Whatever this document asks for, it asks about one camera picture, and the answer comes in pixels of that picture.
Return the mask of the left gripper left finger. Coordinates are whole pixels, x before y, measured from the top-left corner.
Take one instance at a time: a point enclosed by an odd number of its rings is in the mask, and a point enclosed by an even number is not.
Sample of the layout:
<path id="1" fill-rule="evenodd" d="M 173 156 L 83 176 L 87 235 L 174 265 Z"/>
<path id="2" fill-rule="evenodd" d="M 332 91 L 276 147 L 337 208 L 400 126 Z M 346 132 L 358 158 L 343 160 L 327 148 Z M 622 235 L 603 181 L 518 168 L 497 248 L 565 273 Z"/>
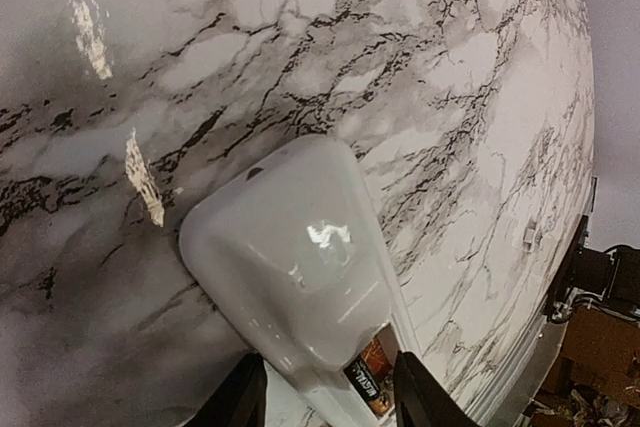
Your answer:
<path id="1" fill-rule="evenodd" d="M 262 427 L 268 378 L 264 361 L 248 353 L 193 416 L 192 427 Z"/>

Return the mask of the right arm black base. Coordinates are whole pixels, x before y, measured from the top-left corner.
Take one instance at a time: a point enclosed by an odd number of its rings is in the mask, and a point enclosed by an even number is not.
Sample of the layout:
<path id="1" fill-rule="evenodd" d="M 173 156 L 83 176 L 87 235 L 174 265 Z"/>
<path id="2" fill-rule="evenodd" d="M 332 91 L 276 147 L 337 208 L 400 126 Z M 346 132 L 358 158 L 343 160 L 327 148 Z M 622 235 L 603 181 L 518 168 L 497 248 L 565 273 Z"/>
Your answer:
<path id="1" fill-rule="evenodd" d="M 588 247 L 598 179 L 591 178 L 589 195 L 578 227 L 547 291 L 543 309 L 553 324 L 565 324 L 581 307 L 637 326 L 639 324 L 639 250 L 617 244 L 603 251 Z"/>

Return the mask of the white battery cover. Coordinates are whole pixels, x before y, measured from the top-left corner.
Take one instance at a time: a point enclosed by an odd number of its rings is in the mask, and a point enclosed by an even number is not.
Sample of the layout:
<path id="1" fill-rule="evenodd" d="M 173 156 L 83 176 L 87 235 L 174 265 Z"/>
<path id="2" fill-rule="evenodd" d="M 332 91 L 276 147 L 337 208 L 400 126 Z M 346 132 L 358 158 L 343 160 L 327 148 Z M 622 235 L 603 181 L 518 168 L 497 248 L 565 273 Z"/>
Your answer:
<path id="1" fill-rule="evenodd" d="M 538 224 L 535 221 L 528 222 L 522 237 L 522 248 L 524 251 L 531 252 L 534 250 L 537 233 Z"/>

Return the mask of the white remote control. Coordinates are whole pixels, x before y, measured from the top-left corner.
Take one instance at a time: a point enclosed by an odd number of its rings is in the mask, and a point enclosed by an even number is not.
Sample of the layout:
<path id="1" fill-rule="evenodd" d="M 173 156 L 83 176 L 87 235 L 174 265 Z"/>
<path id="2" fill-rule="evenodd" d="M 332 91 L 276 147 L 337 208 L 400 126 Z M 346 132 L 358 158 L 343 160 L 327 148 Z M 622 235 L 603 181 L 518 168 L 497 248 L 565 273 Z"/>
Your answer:
<path id="1" fill-rule="evenodd" d="M 184 218 L 185 267 L 225 319 L 332 426 L 385 426 L 343 369 L 377 337 L 418 346 L 364 176 L 342 140 L 297 138 Z"/>

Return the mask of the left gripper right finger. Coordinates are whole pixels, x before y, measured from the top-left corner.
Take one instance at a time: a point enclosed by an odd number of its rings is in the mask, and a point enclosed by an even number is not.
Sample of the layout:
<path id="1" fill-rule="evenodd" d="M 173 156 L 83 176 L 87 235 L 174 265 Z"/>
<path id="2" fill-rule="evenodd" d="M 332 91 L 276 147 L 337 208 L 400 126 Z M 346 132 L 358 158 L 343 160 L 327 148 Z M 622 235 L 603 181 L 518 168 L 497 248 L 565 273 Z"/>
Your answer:
<path id="1" fill-rule="evenodd" d="M 393 384 L 398 427 L 473 427 L 413 352 L 397 353 Z"/>

